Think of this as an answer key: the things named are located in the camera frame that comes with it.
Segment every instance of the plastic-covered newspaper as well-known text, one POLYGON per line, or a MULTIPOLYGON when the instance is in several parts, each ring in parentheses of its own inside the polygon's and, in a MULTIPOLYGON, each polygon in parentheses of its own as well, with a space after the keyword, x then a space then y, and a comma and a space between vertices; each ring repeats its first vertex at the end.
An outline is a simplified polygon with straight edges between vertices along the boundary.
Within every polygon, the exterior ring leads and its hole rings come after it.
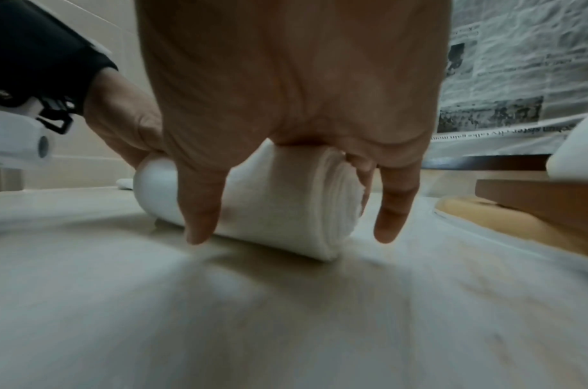
POLYGON ((588 0, 454 0, 427 158, 551 154, 588 114, 588 0))

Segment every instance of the marble surface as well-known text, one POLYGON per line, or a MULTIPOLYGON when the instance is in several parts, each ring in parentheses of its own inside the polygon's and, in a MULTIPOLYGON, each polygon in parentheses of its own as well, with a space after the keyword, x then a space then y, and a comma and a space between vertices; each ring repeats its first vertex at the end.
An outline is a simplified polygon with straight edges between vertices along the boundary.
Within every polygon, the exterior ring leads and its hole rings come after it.
POLYGON ((588 388, 588 273, 369 208, 323 264, 113 188, 0 194, 0 388, 588 388))

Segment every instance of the hand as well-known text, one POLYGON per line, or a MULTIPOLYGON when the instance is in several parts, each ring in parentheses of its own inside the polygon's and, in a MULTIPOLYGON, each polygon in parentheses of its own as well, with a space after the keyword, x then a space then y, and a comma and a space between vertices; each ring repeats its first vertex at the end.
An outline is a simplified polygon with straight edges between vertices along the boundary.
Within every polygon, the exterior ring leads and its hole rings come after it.
POLYGON ((138 0, 138 13, 192 244, 266 138, 334 145, 367 184, 378 164, 374 235, 396 238, 435 128, 449 0, 138 0))
POLYGON ((151 151, 164 150, 157 104, 114 69, 103 69, 93 79, 84 117, 88 126, 134 168, 151 151))

